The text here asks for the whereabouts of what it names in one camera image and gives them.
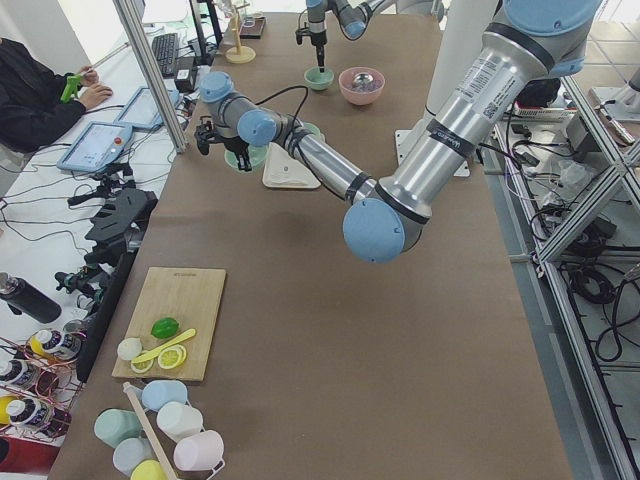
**keyboard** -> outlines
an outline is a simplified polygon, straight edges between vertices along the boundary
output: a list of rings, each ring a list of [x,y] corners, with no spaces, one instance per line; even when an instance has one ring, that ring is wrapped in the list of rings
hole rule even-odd
[[[176,71],[176,57],[178,56],[178,34],[165,33],[153,37],[151,50],[156,57],[162,76],[173,78]]]

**black jacket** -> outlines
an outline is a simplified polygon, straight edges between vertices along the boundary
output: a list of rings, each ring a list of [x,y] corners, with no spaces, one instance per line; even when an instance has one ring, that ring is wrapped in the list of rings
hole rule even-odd
[[[0,143],[14,151],[33,152],[55,142],[82,117],[85,108],[80,102],[60,102],[67,75],[55,75],[24,45],[2,39]]]

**person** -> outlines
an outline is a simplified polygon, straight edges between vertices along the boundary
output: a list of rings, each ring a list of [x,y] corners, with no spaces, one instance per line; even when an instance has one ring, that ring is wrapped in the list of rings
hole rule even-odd
[[[54,143],[113,94],[91,66],[80,73],[84,74],[82,95],[62,103],[67,77],[73,74],[56,75],[23,44],[0,38],[0,143],[15,152],[34,152]]]

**wooden cutting board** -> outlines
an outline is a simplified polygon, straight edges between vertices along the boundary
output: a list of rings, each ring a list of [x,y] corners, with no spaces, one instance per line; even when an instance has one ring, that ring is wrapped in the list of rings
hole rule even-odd
[[[124,338],[140,338],[145,350],[151,350],[169,341],[169,338],[159,340],[151,335],[151,327],[163,317],[175,318],[180,324],[179,333],[189,328],[195,328],[198,333],[182,343],[188,356],[179,367],[163,370],[158,366],[156,359],[151,370],[138,374],[131,370],[129,362],[118,358],[111,375],[116,378],[202,381],[216,328],[225,278],[225,270],[149,268]]]

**water bottle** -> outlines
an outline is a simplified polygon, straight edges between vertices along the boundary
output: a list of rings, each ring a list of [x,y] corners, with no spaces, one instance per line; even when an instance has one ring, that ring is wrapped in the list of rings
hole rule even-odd
[[[71,415],[37,398],[14,400],[7,405],[7,414],[11,425],[48,438],[57,438],[67,434]]]
[[[40,330],[35,339],[42,344],[42,350],[64,362],[76,358],[82,347],[80,337],[58,330]]]
[[[40,323],[51,323],[60,316],[60,305],[23,278],[0,272],[0,298],[16,315],[26,313]]]
[[[0,382],[36,395],[51,395],[58,376],[25,360],[0,361]]]

